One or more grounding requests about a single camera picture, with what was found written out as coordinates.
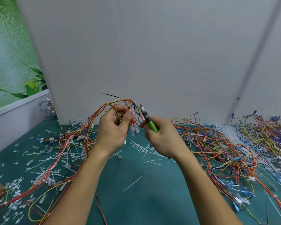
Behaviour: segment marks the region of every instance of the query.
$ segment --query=green table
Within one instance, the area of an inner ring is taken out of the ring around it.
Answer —
[[[31,131],[0,152],[0,182],[2,184],[12,183],[12,188],[9,189],[8,200],[27,191],[42,170],[47,169],[54,161],[54,159],[44,160],[50,158],[50,156],[54,157],[54,154],[56,155],[57,152],[56,149],[53,149],[51,153],[39,155],[33,163],[26,166],[26,163],[35,157],[35,154],[27,154],[39,153],[42,150],[35,149],[33,146],[40,148],[46,146],[46,143],[40,143],[36,138],[50,136],[46,130],[57,132],[53,134],[59,135],[60,126],[56,120],[57,118],[54,116],[42,121]],[[153,154],[143,157],[144,153],[139,153],[129,144],[131,142],[130,139],[143,147],[148,145],[144,132],[137,136],[131,136],[128,133],[126,145],[123,145],[118,150],[122,150],[119,153],[122,158],[111,157],[108,160],[98,183],[96,192],[107,223],[109,225],[199,224],[187,185],[178,165],[175,162],[168,163],[169,159]],[[146,161],[155,159],[162,159],[156,161],[156,163],[161,165],[150,162],[144,164]],[[55,182],[62,179],[65,175],[73,174],[64,167],[66,163],[67,156],[65,155],[53,169],[55,171],[55,175],[53,175]],[[142,178],[139,181],[123,192],[141,176]],[[276,192],[276,195],[281,200],[281,186],[277,183],[275,185],[279,190]],[[248,208],[260,222],[266,222],[266,193],[258,183],[254,183],[254,186],[256,197],[250,201],[251,204]],[[25,204],[27,200],[34,197],[38,198],[43,194],[46,187],[47,184],[41,186],[33,195],[24,197],[14,203],[12,207],[6,206],[1,208],[0,224],[33,224],[28,219],[29,206],[25,206]],[[56,195],[58,197],[60,192],[57,193],[56,188],[52,189],[49,191],[44,203],[39,206],[46,211]],[[43,214],[41,209],[33,206],[30,213],[32,219],[41,219],[37,210]],[[267,202],[267,214],[270,224],[281,224],[281,218],[269,200]],[[237,215],[244,224],[258,224],[247,211],[240,212]],[[96,200],[93,202],[87,224],[104,224]]]

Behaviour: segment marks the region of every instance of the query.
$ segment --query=person's right hand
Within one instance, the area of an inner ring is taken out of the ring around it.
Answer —
[[[169,120],[155,116],[150,116],[150,118],[159,129],[158,133],[154,132],[145,120],[140,124],[140,127],[145,129],[147,140],[150,141],[158,153],[175,159],[180,151],[188,150],[179,133]]]

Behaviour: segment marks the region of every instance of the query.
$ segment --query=hand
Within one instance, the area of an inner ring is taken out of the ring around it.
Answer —
[[[188,150],[179,133],[169,120],[155,116],[150,116],[150,118],[159,129],[158,133],[147,126],[146,121],[143,121],[140,127],[145,129],[147,140],[150,141],[158,153],[175,159],[180,151]]]
[[[132,119],[132,110],[127,106],[115,104],[117,112],[122,121],[119,122],[116,110],[111,107],[100,118],[97,139],[95,143],[96,150],[105,153],[106,156],[111,156],[124,143],[127,135],[127,129]]]

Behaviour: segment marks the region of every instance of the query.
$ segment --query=forearm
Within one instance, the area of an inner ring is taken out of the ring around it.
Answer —
[[[86,224],[100,174],[108,159],[97,149],[95,146],[45,225]]]
[[[175,160],[182,170],[201,225],[242,224],[187,147]]]

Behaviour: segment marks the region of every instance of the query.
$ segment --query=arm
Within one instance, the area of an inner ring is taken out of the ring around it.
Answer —
[[[101,172],[108,158],[123,145],[132,118],[132,110],[128,110],[127,106],[115,106],[121,109],[118,110],[119,116],[122,117],[120,125],[115,124],[117,115],[114,108],[110,108],[100,118],[96,144],[89,158],[45,225],[86,224]]]
[[[146,130],[146,138],[160,154],[175,159],[179,165],[200,224],[242,225],[174,126],[165,119],[154,116],[151,116],[151,119],[159,127],[158,133],[147,126],[146,121],[143,121],[140,127]]]

